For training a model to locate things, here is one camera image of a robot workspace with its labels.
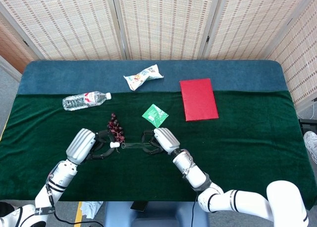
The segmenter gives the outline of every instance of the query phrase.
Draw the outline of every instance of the green sachet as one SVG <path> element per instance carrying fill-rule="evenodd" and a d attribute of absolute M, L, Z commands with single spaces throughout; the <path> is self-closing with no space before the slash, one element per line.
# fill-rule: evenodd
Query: green sachet
<path fill-rule="evenodd" d="M 142 115 L 145 119 L 151 122 L 156 128 L 160 127 L 160 125 L 165 121 L 168 117 L 168 114 L 161 110 L 156 105 L 152 104 L 148 110 Z"/>

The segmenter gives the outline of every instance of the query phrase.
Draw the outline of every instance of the yellow tape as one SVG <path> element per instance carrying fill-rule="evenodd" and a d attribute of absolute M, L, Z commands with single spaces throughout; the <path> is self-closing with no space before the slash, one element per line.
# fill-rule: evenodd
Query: yellow tape
<path fill-rule="evenodd" d="M 82 204 L 83 204 L 83 203 L 82 203 L 81 201 L 78 203 L 78 208 L 77 208 L 77 214 L 76 214 L 75 223 L 81 222 L 81 220 L 82 220 L 82 218 L 83 218 L 83 214 L 82 214 L 82 212 L 81 212 L 81 210 L 80 210 Z M 74 227 L 80 227 L 80 226 L 81 226 L 81 224 L 76 224 L 76 225 L 74 225 Z"/>
<path fill-rule="evenodd" d="M 5 122 L 5 125 L 4 125 L 4 128 L 3 128 L 3 131 L 1 132 L 1 135 L 0 135 L 0 141 L 1 141 L 1 139 L 2 139 L 2 135 L 3 135 L 4 129 L 6 128 L 6 124 L 8 123 L 9 116 L 8 116 L 8 118 L 7 118 L 6 122 Z"/>

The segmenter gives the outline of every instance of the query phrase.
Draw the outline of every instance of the red notebook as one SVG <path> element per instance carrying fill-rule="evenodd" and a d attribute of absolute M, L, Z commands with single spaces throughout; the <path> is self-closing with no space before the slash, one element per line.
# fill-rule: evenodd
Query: red notebook
<path fill-rule="evenodd" d="M 187 122 L 219 118 L 210 79 L 182 80 L 180 88 Z"/>

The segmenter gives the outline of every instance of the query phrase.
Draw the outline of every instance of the grape cluster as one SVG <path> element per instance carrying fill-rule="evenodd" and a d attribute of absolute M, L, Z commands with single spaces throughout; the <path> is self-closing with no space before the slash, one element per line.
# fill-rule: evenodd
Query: grape cluster
<path fill-rule="evenodd" d="M 114 139 L 116 142 L 124 143 L 123 128 L 120 126 L 117 120 L 117 116 L 114 113 L 111 113 L 111 118 L 108 122 L 107 128 L 114 135 Z"/>

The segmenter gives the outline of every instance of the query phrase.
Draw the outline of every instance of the woven screen panel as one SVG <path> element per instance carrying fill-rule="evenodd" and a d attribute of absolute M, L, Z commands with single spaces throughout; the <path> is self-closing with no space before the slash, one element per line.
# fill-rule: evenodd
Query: woven screen panel
<path fill-rule="evenodd" d="M 46 59 L 122 59 L 107 0 L 0 1 Z"/>
<path fill-rule="evenodd" d="M 119 0 L 131 59 L 196 59 L 212 0 Z"/>
<path fill-rule="evenodd" d="M 317 0 L 307 6 L 268 59 L 282 65 L 295 105 L 317 92 Z"/>
<path fill-rule="evenodd" d="M 301 0 L 227 0 L 208 59 L 259 59 Z"/>
<path fill-rule="evenodd" d="M 28 63 L 35 60 L 22 39 L 18 39 L 2 20 L 0 20 L 0 56 L 20 73 L 23 73 Z"/>

